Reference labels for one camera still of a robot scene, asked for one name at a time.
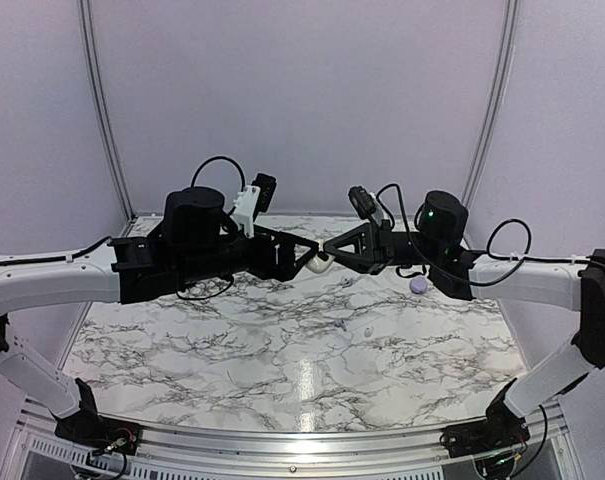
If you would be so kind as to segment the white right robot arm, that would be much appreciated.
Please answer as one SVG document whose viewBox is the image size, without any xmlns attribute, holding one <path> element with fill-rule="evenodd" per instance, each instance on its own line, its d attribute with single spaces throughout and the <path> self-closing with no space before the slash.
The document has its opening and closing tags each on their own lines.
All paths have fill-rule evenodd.
<svg viewBox="0 0 605 480">
<path fill-rule="evenodd" d="M 467 209 L 452 194 L 427 193 L 414 221 L 394 230 L 378 196 L 361 187 L 349 200 L 363 224 L 324 242 L 323 251 L 340 265 L 376 275 L 387 267 L 424 266 L 432 285 L 456 300 L 520 300 L 579 313 L 578 331 L 555 353 L 512 381 L 492 402 L 477 430 L 488 448 L 516 431 L 516 418 L 605 368 L 605 250 L 571 258 L 536 258 L 528 253 L 498 255 L 469 250 L 461 241 Z"/>
</svg>

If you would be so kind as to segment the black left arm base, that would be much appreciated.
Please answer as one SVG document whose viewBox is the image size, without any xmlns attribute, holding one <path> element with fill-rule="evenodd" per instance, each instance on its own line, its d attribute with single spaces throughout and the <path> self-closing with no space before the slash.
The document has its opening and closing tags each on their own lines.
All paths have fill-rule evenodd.
<svg viewBox="0 0 605 480">
<path fill-rule="evenodd" d="M 138 448 L 142 427 L 140 424 L 104 416 L 98 412 L 91 387 L 76 378 L 79 393 L 78 410 L 70 416 L 59 417 L 56 421 L 55 435 L 58 438 L 96 448 L 105 453 L 107 447 L 120 440 L 116 450 L 125 455 L 134 455 Z"/>
</svg>

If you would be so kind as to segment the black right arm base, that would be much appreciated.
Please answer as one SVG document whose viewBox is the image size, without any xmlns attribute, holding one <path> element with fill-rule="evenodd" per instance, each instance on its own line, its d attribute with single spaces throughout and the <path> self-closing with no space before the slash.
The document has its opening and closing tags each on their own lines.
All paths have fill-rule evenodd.
<svg viewBox="0 0 605 480">
<path fill-rule="evenodd" d="M 451 458 L 486 453 L 525 443 L 530 433 L 525 419 L 505 406 L 506 392 L 515 383 L 506 384 L 491 401 L 480 420 L 449 425 L 442 429 L 439 442 Z"/>
</svg>

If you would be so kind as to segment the beige earbud charging case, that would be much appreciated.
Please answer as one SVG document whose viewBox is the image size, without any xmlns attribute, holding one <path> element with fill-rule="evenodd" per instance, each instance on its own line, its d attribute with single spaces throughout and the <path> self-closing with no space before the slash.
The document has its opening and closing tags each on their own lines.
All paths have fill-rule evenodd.
<svg viewBox="0 0 605 480">
<path fill-rule="evenodd" d="M 334 260 L 333 255 L 320 250 L 305 264 L 305 267 L 314 274 L 323 274 L 332 266 Z"/>
</svg>

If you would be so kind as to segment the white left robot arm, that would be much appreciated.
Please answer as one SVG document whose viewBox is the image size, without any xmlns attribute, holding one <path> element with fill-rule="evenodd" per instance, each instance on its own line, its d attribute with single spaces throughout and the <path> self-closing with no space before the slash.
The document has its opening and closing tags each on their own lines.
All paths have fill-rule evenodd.
<svg viewBox="0 0 605 480">
<path fill-rule="evenodd" d="M 0 255 L 0 375 L 42 403 L 88 445 L 107 438 L 91 390 L 47 362 L 10 328 L 10 313 L 72 303 L 144 303 L 201 280 L 293 279 L 319 250 L 315 241 L 255 225 L 269 203 L 264 187 L 243 188 L 234 211 L 224 195 L 191 186 L 170 193 L 145 237 L 105 238 L 76 252 Z"/>
</svg>

